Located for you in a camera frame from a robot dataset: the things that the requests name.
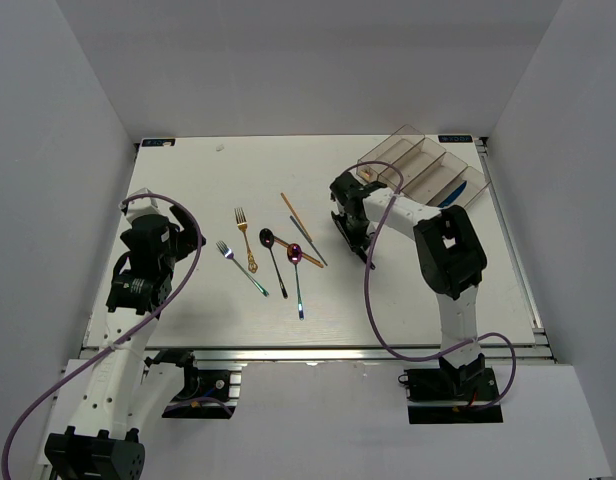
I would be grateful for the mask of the iridescent pink spoon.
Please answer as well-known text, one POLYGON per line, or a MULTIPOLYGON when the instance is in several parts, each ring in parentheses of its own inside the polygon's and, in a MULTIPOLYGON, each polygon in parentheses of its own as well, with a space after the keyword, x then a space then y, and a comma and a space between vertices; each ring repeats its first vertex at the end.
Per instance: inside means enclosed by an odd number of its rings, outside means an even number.
POLYGON ((303 321, 305 319, 305 317, 304 317, 304 306, 303 306, 303 300, 302 300, 302 295, 301 295, 301 286, 300 286, 299 270, 298 270, 299 263, 302 260, 303 252, 301 250, 301 247, 297 243, 289 244, 288 247, 287 247, 286 252, 287 252, 288 260, 294 266, 295 282, 296 282, 296 294, 297 294, 298 317, 299 317, 300 321, 303 321))

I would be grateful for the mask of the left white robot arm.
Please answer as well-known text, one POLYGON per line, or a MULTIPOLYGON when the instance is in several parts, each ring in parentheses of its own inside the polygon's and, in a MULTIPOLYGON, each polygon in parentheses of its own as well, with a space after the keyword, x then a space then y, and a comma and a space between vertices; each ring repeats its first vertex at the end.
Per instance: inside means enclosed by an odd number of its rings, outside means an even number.
POLYGON ((176 264, 198 259, 205 244, 185 207, 173 202, 163 215, 157 199, 137 194, 122 204, 130 224, 120 236, 127 250, 113 268, 104 339, 78 369, 89 381, 74 414, 44 445, 60 479, 139 478, 145 444, 167 403, 198 390, 194 369, 145 356, 161 313, 184 287, 173 282, 176 264))

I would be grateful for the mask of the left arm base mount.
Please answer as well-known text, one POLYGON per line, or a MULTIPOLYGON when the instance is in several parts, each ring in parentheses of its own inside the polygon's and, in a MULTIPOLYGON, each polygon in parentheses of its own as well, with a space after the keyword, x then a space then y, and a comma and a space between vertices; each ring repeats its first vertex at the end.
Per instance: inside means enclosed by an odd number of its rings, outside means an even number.
POLYGON ((232 417, 231 377, 228 369, 204 369, 197 365, 192 350, 162 349, 144 360, 145 372, 153 365, 173 364, 183 379, 182 389, 172 398, 165 419, 224 419, 232 417))

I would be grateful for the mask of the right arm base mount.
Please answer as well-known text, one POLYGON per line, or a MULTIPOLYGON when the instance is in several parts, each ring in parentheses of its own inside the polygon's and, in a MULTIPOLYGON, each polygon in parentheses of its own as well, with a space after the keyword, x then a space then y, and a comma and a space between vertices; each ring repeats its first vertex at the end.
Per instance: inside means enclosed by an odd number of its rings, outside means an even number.
POLYGON ((494 372, 485 372, 467 386, 456 390, 440 369, 409 369, 398 377, 405 388, 408 420, 411 425, 499 424, 499 405, 486 404, 499 396, 494 372))

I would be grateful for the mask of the black spoon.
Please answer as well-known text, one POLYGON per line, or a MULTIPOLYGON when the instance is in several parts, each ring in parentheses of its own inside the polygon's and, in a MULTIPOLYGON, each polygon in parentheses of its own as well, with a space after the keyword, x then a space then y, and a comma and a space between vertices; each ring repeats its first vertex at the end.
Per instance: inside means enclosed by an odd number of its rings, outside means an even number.
POLYGON ((279 268, 278 268, 278 265, 277 265, 277 261, 275 259, 274 252, 273 252, 273 247, 274 247, 274 244, 275 244, 275 237, 274 237, 273 232, 270 229, 268 229, 268 228, 262 228, 260 230, 260 232, 259 232, 259 241, 260 241, 261 245, 264 246, 269 251, 269 253, 270 253, 271 260, 272 260, 272 263, 273 263, 273 266, 274 266, 274 269, 275 269, 275 273, 276 273, 276 276, 277 276, 277 280, 278 280, 278 283, 279 283, 279 287, 280 287, 280 291, 281 291, 282 297, 284 299, 287 299, 288 298, 288 293, 287 293, 287 290, 286 290, 286 287, 285 287, 282 275, 281 275, 281 273, 279 271, 279 268))

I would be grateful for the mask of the blue knife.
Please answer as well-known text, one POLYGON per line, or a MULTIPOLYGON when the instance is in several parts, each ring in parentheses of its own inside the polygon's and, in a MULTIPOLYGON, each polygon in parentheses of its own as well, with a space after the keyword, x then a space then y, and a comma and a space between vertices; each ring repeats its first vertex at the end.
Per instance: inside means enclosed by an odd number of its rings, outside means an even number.
POLYGON ((452 205, 464 192, 466 189, 467 182, 463 181, 459 186, 457 186, 442 202, 439 203, 439 208, 446 208, 452 205))

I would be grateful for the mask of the black knife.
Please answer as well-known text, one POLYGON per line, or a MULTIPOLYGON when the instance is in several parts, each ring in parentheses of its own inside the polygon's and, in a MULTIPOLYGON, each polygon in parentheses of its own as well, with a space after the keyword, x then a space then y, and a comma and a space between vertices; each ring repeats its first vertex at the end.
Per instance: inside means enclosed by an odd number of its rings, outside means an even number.
MULTIPOLYGON (((374 227, 367 220, 350 220, 350 221, 351 221, 352 224, 354 224, 356 226, 356 228, 358 229, 358 232, 364 233, 364 232, 374 231, 374 227)), ((368 261, 369 249, 370 249, 370 247, 369 248, 360 248, 358 253, 354 253, 354 252, 353 253, 355 255, 357 255, 362 260, 363 263, 366 263, 368 261)))

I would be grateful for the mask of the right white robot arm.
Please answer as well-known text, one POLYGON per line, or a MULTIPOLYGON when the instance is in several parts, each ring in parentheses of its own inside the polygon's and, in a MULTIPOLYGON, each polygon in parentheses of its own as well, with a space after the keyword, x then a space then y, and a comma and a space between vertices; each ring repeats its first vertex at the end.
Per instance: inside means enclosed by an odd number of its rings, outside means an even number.
POLYGON ((350 172, 330 185, 338 211, 331 217, 351 251, 364 263, 379 226, 415 243, 422 277, 439 305, 442 342, 439 384, 449 397, 472 391, 485 369, 477 343, 476 297, 487 266, 484 249, 465 209, 418 203, 386 184, 362 184, 350 172))

